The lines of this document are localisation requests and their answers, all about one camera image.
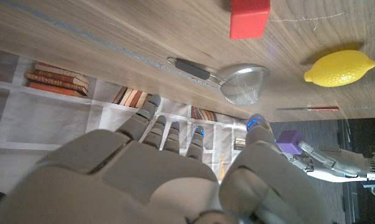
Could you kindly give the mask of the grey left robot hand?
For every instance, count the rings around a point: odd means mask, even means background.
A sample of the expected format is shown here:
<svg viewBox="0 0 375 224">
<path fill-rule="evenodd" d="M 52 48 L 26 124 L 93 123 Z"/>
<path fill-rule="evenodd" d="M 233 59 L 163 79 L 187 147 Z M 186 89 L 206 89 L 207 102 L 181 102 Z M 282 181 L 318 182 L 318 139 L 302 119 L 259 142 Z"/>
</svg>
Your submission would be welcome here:
<svg viewBox="0 0 375 224">
<path fill-rule="evenodd" d="M 368 160 L 361 154 L 338 147 L 313 147 L 305 141 L 277 144 L 289 162 L 310 177 L 334 183 L 368 179 Z"/>
</svg>

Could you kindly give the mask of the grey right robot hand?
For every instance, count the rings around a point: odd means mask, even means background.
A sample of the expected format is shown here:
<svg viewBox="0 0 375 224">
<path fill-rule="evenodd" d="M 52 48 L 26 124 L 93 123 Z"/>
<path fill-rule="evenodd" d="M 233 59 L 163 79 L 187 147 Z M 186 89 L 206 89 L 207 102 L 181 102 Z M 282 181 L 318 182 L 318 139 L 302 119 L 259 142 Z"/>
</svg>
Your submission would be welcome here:
<svg viewBox="0 0 375 224">
<path fill-rule="evenodd" d="M 306 175 L 282 155 L 260 114 L 222 181 L 202 161 L 204 130 L 185 156 L 179 124 L 153 95 L 116 131 L 97 129 L 38 161 L 0 201 L 0 223 L 330 223 Z"/>
</svg>

